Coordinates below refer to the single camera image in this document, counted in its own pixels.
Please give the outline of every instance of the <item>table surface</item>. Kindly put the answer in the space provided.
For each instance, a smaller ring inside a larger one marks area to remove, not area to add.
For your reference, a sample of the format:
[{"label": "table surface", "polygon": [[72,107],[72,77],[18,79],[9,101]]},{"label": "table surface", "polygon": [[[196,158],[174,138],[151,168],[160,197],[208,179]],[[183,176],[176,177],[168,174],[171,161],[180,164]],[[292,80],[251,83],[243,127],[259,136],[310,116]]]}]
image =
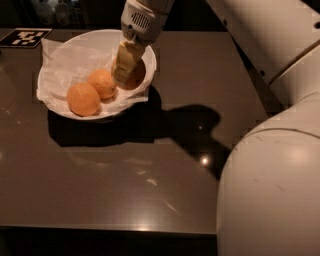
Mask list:
[{"label": "table surface", "polygon": [[267,115],[228,33],[163,32],[153,49],[150,102],[106,124],[37,100],[40,45],[1,49],[0,226],[216,234],[223,165]]}]

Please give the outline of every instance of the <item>dark table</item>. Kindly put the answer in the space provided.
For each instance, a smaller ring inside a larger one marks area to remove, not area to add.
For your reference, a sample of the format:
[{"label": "dark table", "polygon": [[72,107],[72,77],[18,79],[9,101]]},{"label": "dark table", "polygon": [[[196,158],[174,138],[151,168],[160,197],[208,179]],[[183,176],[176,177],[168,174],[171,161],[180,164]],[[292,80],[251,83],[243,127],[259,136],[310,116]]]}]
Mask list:
[{"label": "dark table", "polygon": [[267,115],[228,33],[163,32],[153,49],[149,102],[103,125],[37,100],[41,46],[1,49],[0,226],[216,234],[223,165]]}]

